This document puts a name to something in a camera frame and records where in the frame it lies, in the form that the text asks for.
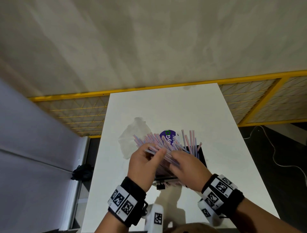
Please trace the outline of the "person's left hand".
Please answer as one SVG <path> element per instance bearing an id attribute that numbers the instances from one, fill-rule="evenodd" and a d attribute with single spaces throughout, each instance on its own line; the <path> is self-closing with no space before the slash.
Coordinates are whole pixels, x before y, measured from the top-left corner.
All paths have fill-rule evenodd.
<path id="1" fill-rule="evenodd" d="M 150 147 L 156 147 L 156 145 L 143 144 L 131 155 L 127 174 L 144 192 L 148 192 L 151 188 L 157 170 L 152 167 L 152 157 L 150 158 L 152 154 L 147 152 Z"/>

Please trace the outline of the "person's right hand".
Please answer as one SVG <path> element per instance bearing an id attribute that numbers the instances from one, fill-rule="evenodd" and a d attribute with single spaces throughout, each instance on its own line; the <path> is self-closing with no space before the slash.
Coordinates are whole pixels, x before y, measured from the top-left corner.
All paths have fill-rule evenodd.
<path id="1" fill-rule="evenodd" d="M 203 187 L 212 175 L 199 159 L 190 154 L 187 177 L 178 179 L 188 188 L 196 192 L 202 192 Z"/>

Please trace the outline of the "bundle of striped drinking straws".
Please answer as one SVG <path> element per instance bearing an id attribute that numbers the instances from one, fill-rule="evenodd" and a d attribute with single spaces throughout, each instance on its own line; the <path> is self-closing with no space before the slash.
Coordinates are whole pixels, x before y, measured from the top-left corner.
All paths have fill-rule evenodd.
<path id="1" fill-rule="evenodd" d="M 205 166 L 207 166 L 205 156 L 201 148 L 202 143 L 197 142 L 194 130 L 190 130 L 188 135 L 184 133 L 184 130 L 182 130 L 181 133 L 182 135 L 179 135 L 180 144 L 176 145 L 178 147 L 178 151 L 184 151 L 188 154 L 193 155 L 194 157 L 199 159 Z M 145 143 L 152 143 L 156 145 L 156 147 L 150 147 L 149 150 L 147 150 L 148 153 L 152 154 L 151 157 L 153 157 L 153 155 L 155 155 L 155 153 L 161 148 L 166 148 L 167 150 L 163 161 L 160 163 L 156 170 L 155 179 L 152 183 L 152 185 L 155 186 L 157 190 L 164 190 L 170 186 L 185 187 L 185 185 L 183 185 L 177 178 L 177 176 L 175 176 L 169 169 L 170 164 L 177 165 L 177 161 L 171 155 L 171 151 L 177 150 L 169 150 L 169 148 L 167 148 L 168 143 L 165 142 L 164 144 L 159 134 L 156 133 L 150 132 L 144 137 L 144 139 L 139 139 L 135 135 L 134 138 L 137 147 L 140 147 Z"/>

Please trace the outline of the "person's right forearm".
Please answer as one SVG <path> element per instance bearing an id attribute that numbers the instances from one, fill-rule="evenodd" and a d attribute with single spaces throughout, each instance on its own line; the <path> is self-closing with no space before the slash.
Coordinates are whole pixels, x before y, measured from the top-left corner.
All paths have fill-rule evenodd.
<path id="1" fill-rule="evenodd" d="M 302 233 L 247 198 L 238 205 L 230 220 L 241 233 Z"/>

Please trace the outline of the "person's left forearm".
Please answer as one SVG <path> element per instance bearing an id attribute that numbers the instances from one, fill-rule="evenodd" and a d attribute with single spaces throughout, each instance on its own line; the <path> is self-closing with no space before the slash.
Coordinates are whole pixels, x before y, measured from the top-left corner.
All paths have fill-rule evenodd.
<path id="1" fill-rule="evenodd" d="M 111 212 L 107 212 L 94 233 L 128 233 L 129 228 L 119 221 Z"/>

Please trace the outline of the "purple label packaging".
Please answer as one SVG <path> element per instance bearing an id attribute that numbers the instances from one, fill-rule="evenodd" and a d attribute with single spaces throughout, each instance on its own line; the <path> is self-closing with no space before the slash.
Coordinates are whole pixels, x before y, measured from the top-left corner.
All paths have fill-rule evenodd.
<path id="1" fill-rule="evenodd" d="M 178 150 L 176 145 L 180 144 L 180 137 L 179 134 L 174 130 L 164 130 L 159 134 L 162 142 L 168 143 L 167 148 L 169 150 Z"/>

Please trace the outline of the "clear plastic bag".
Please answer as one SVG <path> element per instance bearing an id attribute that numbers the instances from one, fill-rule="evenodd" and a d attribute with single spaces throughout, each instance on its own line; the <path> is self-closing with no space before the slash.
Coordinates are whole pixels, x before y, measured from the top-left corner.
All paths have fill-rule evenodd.
<path id="1" fill-rule="evenodd" d="M 120 149 L 125 160 L 129 160 L 131 155 L 138 149 L 137 144 L 134 141 L 134 135 L 139 139 L 144 139 L 144 137 L 150 132 L 151 129 L 143 118 L 134 118 L 134 121 L 127 126 L 118 138 Z"/>

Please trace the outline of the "black wristband with marker tags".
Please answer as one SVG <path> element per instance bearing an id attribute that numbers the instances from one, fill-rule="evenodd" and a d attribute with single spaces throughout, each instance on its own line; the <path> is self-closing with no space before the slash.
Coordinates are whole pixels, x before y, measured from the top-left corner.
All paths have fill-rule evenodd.
<path id="1" fill-rule="evenodd" d="M 206 204 L 218 215 L 231 218 L 244 200 L 243 193 L 224 175 L 213 174 L 201 190 Z"/>
<path id="2" fill-rule="evenodd" d="M 147 214 L 146 192 L 129 177 L 125 177 L 108 200 L 108 211 L 127 228 L 137 225 Z"/>

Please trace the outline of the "black bag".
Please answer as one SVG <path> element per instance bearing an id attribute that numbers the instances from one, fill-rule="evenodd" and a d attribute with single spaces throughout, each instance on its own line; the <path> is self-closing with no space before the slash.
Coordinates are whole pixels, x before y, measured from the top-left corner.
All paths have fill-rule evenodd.
<path id="1" fill-rule="evenodd" d="M 94 167 L 90 164 L 79 165 L 71 174 L 71 180 L 86 182 L 93 177 Z"/>

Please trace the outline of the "yellow mesh fence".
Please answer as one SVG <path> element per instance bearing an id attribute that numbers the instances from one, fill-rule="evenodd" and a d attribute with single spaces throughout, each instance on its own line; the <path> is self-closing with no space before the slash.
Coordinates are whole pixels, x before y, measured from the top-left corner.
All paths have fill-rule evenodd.
<path id="1" fill-rule="evenodd" d="M 216 83 L 239 127 L 307 122 L 307 70 L 29 97 L 82 137 L 100 138 L 111 94 Z"/>

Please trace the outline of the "grey partition panel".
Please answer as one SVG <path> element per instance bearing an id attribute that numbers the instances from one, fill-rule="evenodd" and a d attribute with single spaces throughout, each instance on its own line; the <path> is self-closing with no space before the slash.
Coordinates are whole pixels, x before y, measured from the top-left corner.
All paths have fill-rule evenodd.
<path id="1" fill-rule="evenodd" d="M 0 78 L 0 233 L 71 227 L 89 142 Z"/>

